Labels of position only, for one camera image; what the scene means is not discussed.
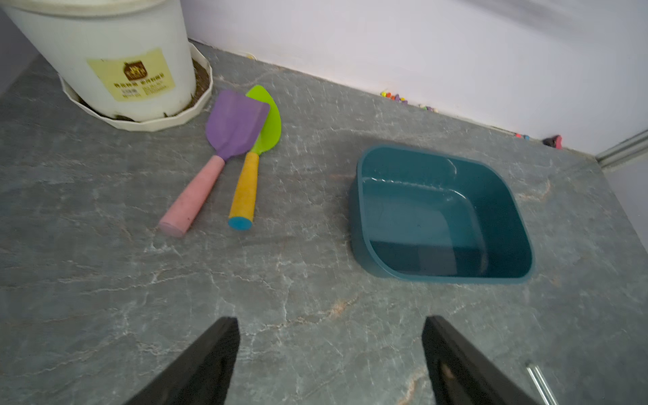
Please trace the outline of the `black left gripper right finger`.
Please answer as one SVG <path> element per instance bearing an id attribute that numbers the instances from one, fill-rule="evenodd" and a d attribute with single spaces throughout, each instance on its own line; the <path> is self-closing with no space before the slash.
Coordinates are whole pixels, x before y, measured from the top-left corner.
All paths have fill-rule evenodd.
<path id="1" fill-rule="evenodd" d="M 422 344 L 437 404 L 536 403 L 445 318 L 426 318 Z"/>

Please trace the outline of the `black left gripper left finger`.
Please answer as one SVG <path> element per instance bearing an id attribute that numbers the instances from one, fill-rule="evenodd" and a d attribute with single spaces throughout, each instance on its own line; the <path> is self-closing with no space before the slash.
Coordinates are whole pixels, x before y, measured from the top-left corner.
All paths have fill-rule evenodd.
<path id="1" fill-rule="evenodd" d="M 241 342 L 238 320 L 221 317 L 129 404 L 223 404 Z"/>

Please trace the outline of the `clear straight ruler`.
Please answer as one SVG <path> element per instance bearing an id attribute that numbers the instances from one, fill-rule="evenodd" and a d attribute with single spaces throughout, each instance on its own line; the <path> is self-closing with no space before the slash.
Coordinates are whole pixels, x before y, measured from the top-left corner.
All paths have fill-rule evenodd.
<path id="1" fill-rule="evenodd" d="M 541 369 L 536 364 L 533 364 L 532 362 L 527 362 L 526 371 L 528 372 L 528 375 L 530 376 L 533 385 L 536 387 L 538 394 L 542 399 L 543 403 L 545 405 L 558 405 L 559 403 L 555 395 L 553 394 L 552 389 L 547 383 Z"/>

